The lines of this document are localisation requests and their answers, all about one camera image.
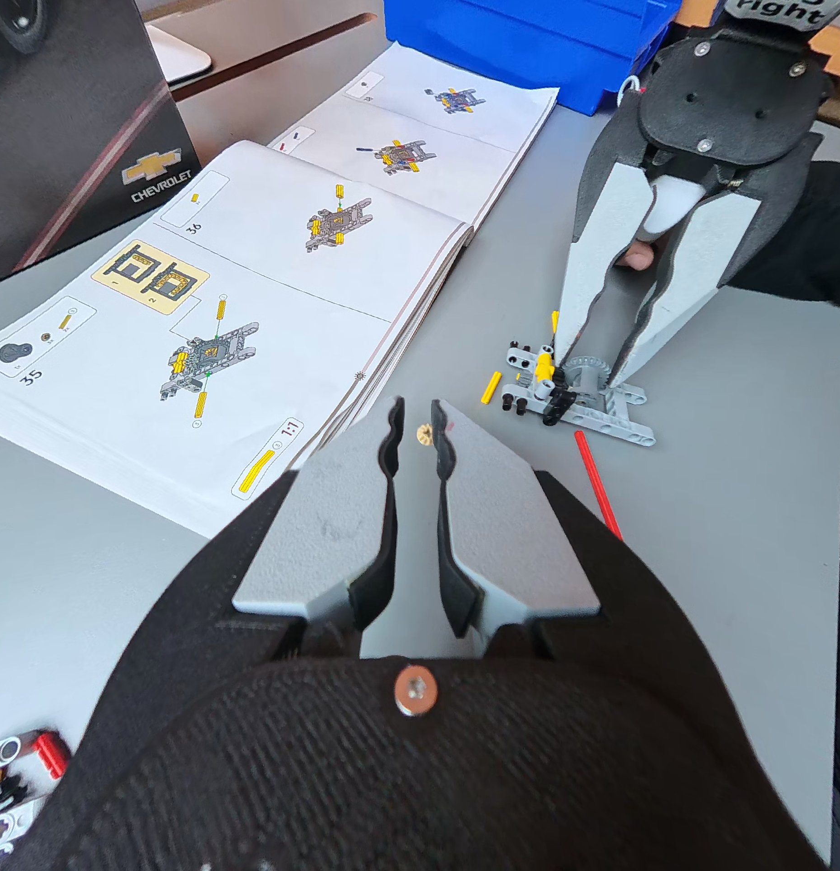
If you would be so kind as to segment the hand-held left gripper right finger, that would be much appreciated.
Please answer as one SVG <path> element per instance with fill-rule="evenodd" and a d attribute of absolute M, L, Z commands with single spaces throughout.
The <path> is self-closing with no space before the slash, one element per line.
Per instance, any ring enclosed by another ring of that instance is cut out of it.
<path fill-rule="evenodd" d="M 573 657 L 602 619 L 602 525 L 445 400 L 431 409 L 440 599 L 489 657 Z"/>

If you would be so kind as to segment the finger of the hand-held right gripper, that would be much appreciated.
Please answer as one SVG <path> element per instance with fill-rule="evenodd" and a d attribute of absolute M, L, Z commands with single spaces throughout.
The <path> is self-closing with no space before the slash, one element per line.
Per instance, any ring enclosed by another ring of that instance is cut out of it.
<path fill-rule="evenodd" d="M 687 214 L 665 249 L 653 289 L 611 369 L 611 387 L 649 362 L 716 295 L 760 205 L 746 196 L 713 196 Z"/>
<path fill-rule="evenodd" d="M 573 238 L 559 302 L 557 361 L 564 361 L 580 338 L 610 267 L 632 244 L 654 198 L 639 166 L 620 162 L 607 167 L 586 164 L 578 187 Z"/>

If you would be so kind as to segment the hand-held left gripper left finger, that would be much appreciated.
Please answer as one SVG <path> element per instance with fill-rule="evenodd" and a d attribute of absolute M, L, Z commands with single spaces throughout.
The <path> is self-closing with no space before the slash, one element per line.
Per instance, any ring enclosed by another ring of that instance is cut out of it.
<path fill-rule="evenodd" d="M 362 633 L 393 594 L 405 401 L 392 396 L 312 455 L 292 482 L 232 605 Z"/>

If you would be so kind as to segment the grey lego gear frame assembly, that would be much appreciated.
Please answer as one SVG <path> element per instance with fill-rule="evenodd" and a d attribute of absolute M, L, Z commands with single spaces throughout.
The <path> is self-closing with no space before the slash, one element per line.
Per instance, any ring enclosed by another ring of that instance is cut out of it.
<path fill-rule="evenodd" d="M 554 342 L 537 348 L 511 341 L 505 363 L 513 378 L 501 386 L 501 408 L 518 417 L 538 416 L 548 427 L 566 422 L 620 441 L 651 448 L 654 431 L 632 420 L 630 408 L 647 397 L 641 387 L 609 385 L 610 366 L 592 355 L 556 364 Z"/>

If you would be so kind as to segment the person's right forearm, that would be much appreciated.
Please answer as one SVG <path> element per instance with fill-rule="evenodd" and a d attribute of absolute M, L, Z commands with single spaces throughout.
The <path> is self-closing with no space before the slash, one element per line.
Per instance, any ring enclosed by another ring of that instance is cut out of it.
<path fill-rule="evenodd" d="M 840 307 L 840 163 L 811 164 L 796 209 L 729 285 Z"/>

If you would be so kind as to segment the red lego axle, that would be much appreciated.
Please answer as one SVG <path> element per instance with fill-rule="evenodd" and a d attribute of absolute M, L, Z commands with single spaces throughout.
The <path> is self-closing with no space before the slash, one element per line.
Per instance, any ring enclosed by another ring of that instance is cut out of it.
<path fill-rule="evenodd" d="M 618 539 L 623 540 L 623 535 L 619 527 L 619 523 L 611 507 L 609 497 L 599 473 L 598 466 L 589 447 L 586 434 L 583 430 L 577 430 L 574 433 L 574 438 L 578 446 L 578 451 L 582 462 L 585 466 L 585 471 L 589 478 L 589 484 L 596 497 L 602 518 L 606 527 Z"/>

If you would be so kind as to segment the lego instruction booklet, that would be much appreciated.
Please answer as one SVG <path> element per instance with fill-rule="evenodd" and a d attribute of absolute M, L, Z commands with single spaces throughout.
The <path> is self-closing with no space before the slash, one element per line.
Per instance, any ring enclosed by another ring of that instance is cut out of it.
<path fill-rule="evenodd" d="M 0 437 L 212 538 L 364 415 L 557 97 L 392 44 L 0 332 Z"/>

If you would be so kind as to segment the pile of lego pieces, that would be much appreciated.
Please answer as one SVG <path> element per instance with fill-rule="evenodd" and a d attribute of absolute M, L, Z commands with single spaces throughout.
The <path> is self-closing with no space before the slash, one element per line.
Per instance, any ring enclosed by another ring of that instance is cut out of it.
<path fill-rule="evenodd" d="M 40 815 L 71 757 L 63 737 L 53 729 L 0 739 L 0 869 Z"/>

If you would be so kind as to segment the black lego set box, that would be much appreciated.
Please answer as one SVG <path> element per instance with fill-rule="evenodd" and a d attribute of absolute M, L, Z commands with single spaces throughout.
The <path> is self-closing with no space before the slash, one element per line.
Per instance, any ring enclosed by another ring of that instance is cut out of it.
<path fill-rule="evenodd" d="M 0 1 L 0 280 L 200 171 L 132 1 Z"/>

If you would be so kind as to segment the blue plastic bin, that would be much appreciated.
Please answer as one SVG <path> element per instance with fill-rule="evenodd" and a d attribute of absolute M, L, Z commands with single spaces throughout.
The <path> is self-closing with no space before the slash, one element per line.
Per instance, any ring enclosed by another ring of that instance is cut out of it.
<path fill-rule="evenodd" d="M 584 115 L 659 49 L 680 1 L 385 1 L 389 40 Z"/>

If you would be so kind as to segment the white stand base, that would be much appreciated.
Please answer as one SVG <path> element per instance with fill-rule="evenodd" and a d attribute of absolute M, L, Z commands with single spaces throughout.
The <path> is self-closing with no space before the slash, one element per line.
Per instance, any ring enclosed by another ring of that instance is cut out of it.
<path fill-rule="evenodd" d="M 152 24 L 144 26 L 164 79 L 170 86 L 199 78 L 212 70 L 211 56 L 202 49 L 198 49 Z"/>

